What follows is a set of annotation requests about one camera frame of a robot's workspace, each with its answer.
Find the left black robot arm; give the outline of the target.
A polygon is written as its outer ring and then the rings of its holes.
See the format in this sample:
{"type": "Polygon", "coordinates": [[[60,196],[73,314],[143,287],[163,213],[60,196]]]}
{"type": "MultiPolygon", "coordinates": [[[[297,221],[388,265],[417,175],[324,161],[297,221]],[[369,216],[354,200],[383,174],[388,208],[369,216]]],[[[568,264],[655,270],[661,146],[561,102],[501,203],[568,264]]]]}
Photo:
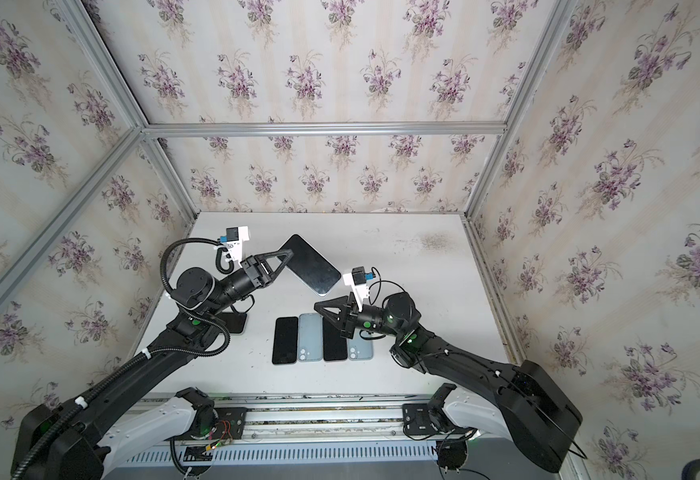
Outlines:
{"type": "Polygon", "coordinates": [[[185,433],[210,433],[214,404],[187,388],[167,406],[114,431],[121,417],[178,369],[199,357],[214,357],[230,345],[223,311],[271,285],[293,257],[282,249],[242,260],[216,278],[202,267],[171,282],[165,263],[161,281],[178,307],[177,316],[146,348],[77,397],[51,409],[40,405],[23,418],[11,474],[15,479],[102,479],[120,463],[154,443],[185,433]]]}

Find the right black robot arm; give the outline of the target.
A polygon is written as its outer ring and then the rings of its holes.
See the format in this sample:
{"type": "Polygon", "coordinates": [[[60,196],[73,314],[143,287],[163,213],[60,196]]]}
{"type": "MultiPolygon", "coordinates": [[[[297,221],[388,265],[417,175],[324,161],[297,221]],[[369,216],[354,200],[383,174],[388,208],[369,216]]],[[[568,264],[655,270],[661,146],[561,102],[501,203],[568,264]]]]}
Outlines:
{"type": "Polygon", "coordinates": [[[574,438],[583,417],[537,363],[502,363],[458,348],[420,323],[412,297],[395,293],[382,306],[357,303],[353,295],[317,302],[316,313],[350,339],[358,330],[391,336],[392,358],[406,369],[444,379],[427,404],[426,425],[439,434],[488,430],[477,413],[457,418],[455,390],[488,401],[501,414],[499,432],[537,467],[557,473],[566,456],[579,449],[574,438]]]}

